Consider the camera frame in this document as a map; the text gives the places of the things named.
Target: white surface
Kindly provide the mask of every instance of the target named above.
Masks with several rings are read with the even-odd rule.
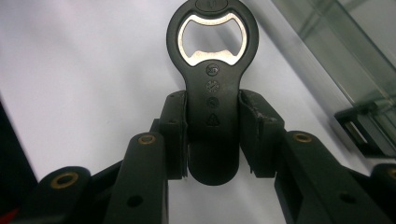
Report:
[[[95,174],[121,160],[130,138],[160,116],[166,95],[185,88],[165,46],[183,2],[2,2],[1,97],[39,179],[70,165]],[[315,134],[341,163],[364,170],[261,27],[260,35],[241,88],[263,95],[288,131]],[[223,186],[192,177],[169,185],[170,223],[285,222],[274,180],[250,175],[242,154]]]

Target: embossed symbol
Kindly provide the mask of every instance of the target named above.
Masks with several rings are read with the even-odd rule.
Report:
[[[207,68],[206,68],[206,73],[208,75],[212,76],[212,77],[217,75],[218,72],[219,72],[219,67],[215,63],[212,63],[212,64],[208,65]]]
[[[208,5],[210,8],[215,7],[215,6],[216,6],[216,0],[208,0],[208,1],[207,1],[207,5]]]
[[[217,127],[220,125],[218,116],[216,116],[215,114],[211,114],[209,119],[206,122],[206,125],[209,127]]]
[[[206,104],[210,108],[216,109],[219,107],[219,99],[216,97],[210,97],[209,99],[206,100]]]
[[[220,84],[217,81],[208,81],[206,84],[206,89],[209,92],[216,92],[220,89]]]

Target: white backdrop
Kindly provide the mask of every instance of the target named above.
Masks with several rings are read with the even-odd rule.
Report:
[[[262,13],[281,18],[263,2]],[[183,3],[2,1],[2,102],[38,179],[70,165],[96,174],[120,161],[130,138],[160,116],[165,97],[184,90],[165,45]],[[288,131],[315,134],[341,163],[367,172],[262,27],[260,36],[241,88],[263,95]],[[220,187],[192,177],[170,181],[170,223],[284,223],[274,180],[251,175],[242,153],[240,161],[236,177]]]

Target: black plastic handle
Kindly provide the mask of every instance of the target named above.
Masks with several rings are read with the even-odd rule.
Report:
[[[217,20],[230,15],[246,32],[246,48],[240,59],[234,63],[219,59],[188,63],[179,47],[183,24],[191,16]],[[201,183],[224,184],[234,177],[239,166],[239,83],[259,46],[257,23],[248,8],[237,0],[190,0],[170,21],[166,45],[186,82],[189,170]]]

